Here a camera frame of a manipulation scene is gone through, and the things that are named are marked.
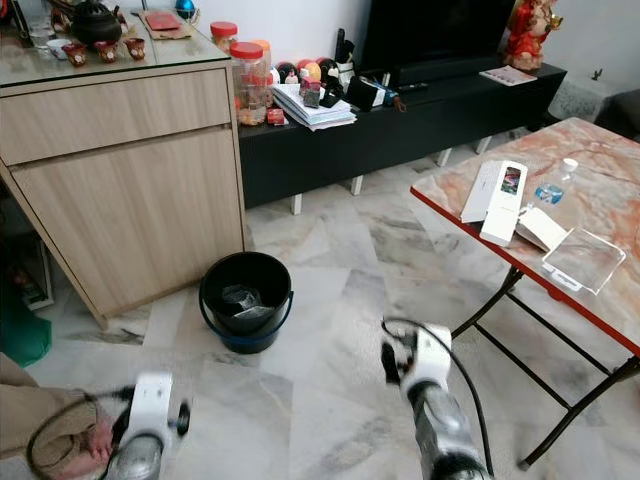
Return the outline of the clear plastic bag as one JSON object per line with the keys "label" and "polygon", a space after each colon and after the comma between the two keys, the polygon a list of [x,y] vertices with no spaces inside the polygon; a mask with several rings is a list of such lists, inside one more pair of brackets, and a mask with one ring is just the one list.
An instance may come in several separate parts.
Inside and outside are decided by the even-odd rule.
{"label": "clear plastic bag", "polygon": [[259,289],[251,285],[225,285],[220,291],[218,311],[238,323],[261,323],[274,315],[276,307],[266,303]]}

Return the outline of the person's leg beige trousers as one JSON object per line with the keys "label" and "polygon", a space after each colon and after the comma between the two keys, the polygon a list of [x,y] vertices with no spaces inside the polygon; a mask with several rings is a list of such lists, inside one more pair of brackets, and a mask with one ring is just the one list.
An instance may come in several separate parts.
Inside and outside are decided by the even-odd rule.
{"label": "person's leg beige trousers", "polygon": [[36,467],[49,472],[60,454],[56,436],[95,425],[99,406],[84,390],[41,387],[23,367],[0,356],[0,451],[3,457],[31,453]]}

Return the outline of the green plastic container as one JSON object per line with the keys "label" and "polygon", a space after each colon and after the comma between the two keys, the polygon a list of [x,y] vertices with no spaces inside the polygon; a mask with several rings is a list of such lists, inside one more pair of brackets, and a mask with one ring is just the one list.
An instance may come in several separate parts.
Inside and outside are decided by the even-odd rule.
{"label": "green plastic container", "polygon": [[37,316],[8,285],[0,289],[0,349],[20,367],[36,364],[50,351],[49,320]]}

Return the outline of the light wooden cabinet glass top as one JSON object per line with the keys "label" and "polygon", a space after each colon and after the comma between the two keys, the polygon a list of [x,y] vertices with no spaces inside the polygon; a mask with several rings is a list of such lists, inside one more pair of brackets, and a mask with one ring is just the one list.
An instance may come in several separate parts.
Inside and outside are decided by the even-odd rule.
{"label": "light wooden cabinet glass top", "polygon": [[247,250],[230,58],[147,38],[83,67],[0,37],[4,186],[101,329]]}

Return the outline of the small flat white box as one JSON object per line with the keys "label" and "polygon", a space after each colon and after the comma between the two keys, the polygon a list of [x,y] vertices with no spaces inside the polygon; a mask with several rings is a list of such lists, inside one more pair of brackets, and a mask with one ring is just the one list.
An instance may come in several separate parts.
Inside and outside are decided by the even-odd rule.
{"label": "small flat white box", "polygon": [[550,252],[563,242],[570,230],[566,230],[539,207],[525,207],[518,214],[515,232],[539,250]]}

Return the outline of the clear plastic tray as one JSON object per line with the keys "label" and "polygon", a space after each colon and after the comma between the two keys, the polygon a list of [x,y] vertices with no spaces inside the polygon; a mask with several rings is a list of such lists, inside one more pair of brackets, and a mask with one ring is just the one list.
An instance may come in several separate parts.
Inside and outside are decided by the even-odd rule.
{"label": "clear plastic tray", "polygon": [[608,239],[575,228],[541,259],[541,270],[570,292],[599,294],[626,259],[627,253]]}

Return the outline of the clear plastic water bottle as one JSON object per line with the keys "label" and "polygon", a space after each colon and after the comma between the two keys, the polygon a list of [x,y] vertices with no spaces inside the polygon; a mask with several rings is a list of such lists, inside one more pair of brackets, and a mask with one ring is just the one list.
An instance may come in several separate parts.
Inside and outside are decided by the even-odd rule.
{"label": "clear plastic water bottle", "polygon": [[556,209],[570,192],[577,169],[579,169],[579,161],[564,157],[541,178],[539,186],[532,193],[529,206],[538,207],[538,209]]}

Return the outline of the stack of white papers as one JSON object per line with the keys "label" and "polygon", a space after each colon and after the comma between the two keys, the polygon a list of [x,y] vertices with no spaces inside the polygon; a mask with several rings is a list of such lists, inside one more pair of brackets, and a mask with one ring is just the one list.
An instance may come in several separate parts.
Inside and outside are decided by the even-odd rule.
{"label": "stack of white papers", "polygon": [[285,111],[285,114],[303,127],[311,131],[338,127],[356,123],[357,116],[353,113],[351,105],[343,100],[338,100],[333,106],[324,108],[317,105],[310,108],[305,105],[305,99],[300,93],[301,84],[273,84],[271,95],[276,105]]}

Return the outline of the marble-print folding table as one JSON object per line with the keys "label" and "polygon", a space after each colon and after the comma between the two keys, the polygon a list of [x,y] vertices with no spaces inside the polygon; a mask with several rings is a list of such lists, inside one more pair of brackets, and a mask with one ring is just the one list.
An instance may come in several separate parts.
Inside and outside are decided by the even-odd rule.
{"label": "marble-print folding table", "polygon": [[[541,269],[543,253],[534,244],[524,239],[513,239],[507,246],[498,246],[481,239],[483,246],[506,262],[508,271],[498,291],[452,332],[453,337],[460,337],[468,330],[483,335],[548,396],[566,407],[567,412],[562,420],[541,440],[538,447],[517,463],[522,470],[538,462],[567,426],[591,403],[598,401],[614,385],[640,374],[640,143],[600,128],[599,125],[570,118],[527,134],[520,140],[508,142],[486,154],[472,157],[465,163],[440,169],[438,173],[417,180],[410,187],[411,195],[417,200],[457,225],[468,236],[480,239],[479,228],[465,220],[463,210],[474,180],[485,163],[524,165],[532,174],[532,179],[540,180],[564,159],[573,159],[579,164],[573,174],[573,183],[566,189],[573,214],[588,232],[621,247],[626,257],[620,268],[614,271],[599,293],[573,293],[553,282],[552,276]],[[566,337],[561,329],[550,324],[513,293],[516,284],[524,278],[538,283],[553,300],[572,308],[582,320],[594,325],[600,333],[608,335],[614,343],[625,348],[630,356],[617,367],[600,364],[589,352]],[[596,370],[603,372],[604,380],[580,401],[568,403],[480,323],[502,300],[515,302],[522,311],[543,325],[547,332],[556,335]]]}

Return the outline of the printed pamphlet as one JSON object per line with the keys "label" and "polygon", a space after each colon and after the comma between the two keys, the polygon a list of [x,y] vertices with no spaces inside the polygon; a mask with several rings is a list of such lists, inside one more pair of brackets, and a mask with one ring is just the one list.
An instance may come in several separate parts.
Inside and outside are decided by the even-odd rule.
{"label": "printed pamphlet", "polygon": [[524,70],[518,70],[513,67],[500,67],[490,70],[481,70],[480,76],[490,81],[503,84],[503,86],[512,87],[517,84],[525,84],[535,81],[536,76],[532,76],[530,73],[524,72]]}

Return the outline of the jar orange lid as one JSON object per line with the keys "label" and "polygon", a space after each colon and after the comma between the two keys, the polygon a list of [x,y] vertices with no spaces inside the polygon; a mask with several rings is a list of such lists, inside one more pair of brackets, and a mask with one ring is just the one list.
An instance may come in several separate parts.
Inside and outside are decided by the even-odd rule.
{"label": "jar orange lid", "polygon": [[270,45],[265,38],[253,38],[252,44],[259,45],[262,50],[261,64],[265,69],[265,81],[266,84],[275,84],[279,81],[278,73],[276,73],[275,64],[273,61],[273,46]]}

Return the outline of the small jar red lid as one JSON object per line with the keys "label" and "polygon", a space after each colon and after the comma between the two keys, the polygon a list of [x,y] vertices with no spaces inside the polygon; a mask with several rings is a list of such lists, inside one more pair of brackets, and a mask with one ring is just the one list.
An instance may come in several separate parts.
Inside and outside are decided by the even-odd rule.
{"label": "small jar red lid", "polygon": [[209,24],[212,42],[221,51],[230,52],[230,47],[237,42],[239,28],[229,20],[214,20]]}

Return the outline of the black teapot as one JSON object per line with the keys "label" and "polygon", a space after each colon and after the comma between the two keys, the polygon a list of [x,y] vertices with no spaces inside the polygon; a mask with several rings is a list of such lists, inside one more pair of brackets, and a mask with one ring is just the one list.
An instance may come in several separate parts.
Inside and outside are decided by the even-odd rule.
{"label": "black teapot", "polygon": [[70,33],[81,44],[93,46],[96,42],[115,44],[123,36],[123,29],[114,10],[101,0],[82,0],[72,8]]}

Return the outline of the clear drinking glass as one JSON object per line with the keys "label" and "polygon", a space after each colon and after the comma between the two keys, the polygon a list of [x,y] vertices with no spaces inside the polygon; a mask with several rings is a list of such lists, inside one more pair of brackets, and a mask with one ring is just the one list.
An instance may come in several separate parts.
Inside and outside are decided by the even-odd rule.
{"label": "clear drinking glass", "polygon": [[29,20],[27,26],[29,40],[36,49],[47,49],[49,41],[56,38],[50,19]]}

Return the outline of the wooden tray red pad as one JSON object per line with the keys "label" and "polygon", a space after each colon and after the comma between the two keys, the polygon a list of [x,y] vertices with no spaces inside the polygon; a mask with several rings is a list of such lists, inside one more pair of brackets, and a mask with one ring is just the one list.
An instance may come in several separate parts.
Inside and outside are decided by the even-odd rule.
{"label": "wooden tray red pad", "polygon": [[186,20],[170,10],[142,10],[136,15],[152,40],[182,40],[191,36]]}

